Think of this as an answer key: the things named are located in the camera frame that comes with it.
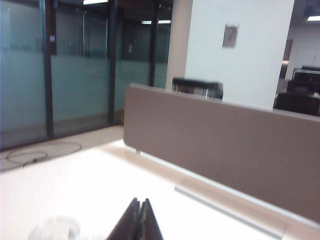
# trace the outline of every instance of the office chair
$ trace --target office chair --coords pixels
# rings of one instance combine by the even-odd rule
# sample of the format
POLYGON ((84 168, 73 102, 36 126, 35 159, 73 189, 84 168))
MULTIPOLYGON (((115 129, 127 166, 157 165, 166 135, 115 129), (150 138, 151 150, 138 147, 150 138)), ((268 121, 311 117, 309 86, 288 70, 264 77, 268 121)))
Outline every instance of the office chair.
POLYGON ((173 78, 172 91, 215 99, 222 99, 224 96, 224 86, 220 82, 186 79, 182 77, 173 78))
POLYGON ((281 92, 275 100, 274 108, 320 116, 320 98, 294 92, 281 92))

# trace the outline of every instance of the black object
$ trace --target black object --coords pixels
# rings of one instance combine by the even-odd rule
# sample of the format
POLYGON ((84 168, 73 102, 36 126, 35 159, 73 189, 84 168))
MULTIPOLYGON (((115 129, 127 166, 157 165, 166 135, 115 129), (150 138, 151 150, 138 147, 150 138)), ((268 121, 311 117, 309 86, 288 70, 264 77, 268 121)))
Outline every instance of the black object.
POLYGON ((172 80, 172 91, 222 99, 224 86, 220 82, 200 81, 175 77, 172 80))
POLYGON ((156 216, 148 198, 142 204, 140 217, 140 225, 136 239, 163 240, 156 216))
POLYGON ((320 110, 320 98, 312 95, 297 94, 294 92, 281 92, 275 100, 274 108, 318 116, 320 110))
POLYGON ((320 72, 320 67, 315 67, 315 66, 302 66, 301 69, 320 72))
POLYGON ((320 93, 320 71, 314 67, 304 68, 312 70, 295 69, 287 90, 311 95, 320 93))
POLYGON ((163 240, 149 199, 134 198, 107 240, 163 240))

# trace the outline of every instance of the gray partition panel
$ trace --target gray partition panel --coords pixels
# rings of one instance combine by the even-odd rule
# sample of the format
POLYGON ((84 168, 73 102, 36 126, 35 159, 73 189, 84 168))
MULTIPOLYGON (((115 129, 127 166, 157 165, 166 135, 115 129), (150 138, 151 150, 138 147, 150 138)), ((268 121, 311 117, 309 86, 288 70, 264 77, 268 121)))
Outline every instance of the gray partition panel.
POLYGON ((124 142, 320 223, 320 120, 131 85, 124 142))

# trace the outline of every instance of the glass wall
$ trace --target glass wall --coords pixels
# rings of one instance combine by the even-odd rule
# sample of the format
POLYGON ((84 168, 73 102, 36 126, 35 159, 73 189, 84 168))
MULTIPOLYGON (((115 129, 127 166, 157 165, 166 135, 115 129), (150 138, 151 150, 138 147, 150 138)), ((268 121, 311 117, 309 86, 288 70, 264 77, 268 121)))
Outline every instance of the glass wall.
POLYGON ((159 21, 155 41, 154 86, 166 88, 169 43, 172 19, 172 1, 161 3, 158 9, 159 21))
POLYGON ((1 150, 117 124, 130 83, 165 88, 172 3, 1 0, 1 150))
POLYGON ((125 90, 130 83, 149 85, 150 39, 154 17, 153 0, 118 0, 117 51, 114 118, 125 105, 125 90))
POLYGON ((1 148, 44 139, 46 96, 37 0, 0 4, 1 148))
POLYGON ((55 134, 106 126, 109 111, 108 4, 65 3, 55 11, 51 56, 55 134))

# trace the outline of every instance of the framed sign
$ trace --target framed sign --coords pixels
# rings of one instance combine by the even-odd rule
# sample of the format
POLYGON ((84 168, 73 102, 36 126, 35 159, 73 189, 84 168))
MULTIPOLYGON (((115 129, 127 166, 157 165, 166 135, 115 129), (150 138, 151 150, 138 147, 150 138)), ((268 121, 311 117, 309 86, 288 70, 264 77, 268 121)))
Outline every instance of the framed sign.
POLYGON ((235 48, 237 43, 239 24, 227 23, 224 28, 223 48, 235 48))

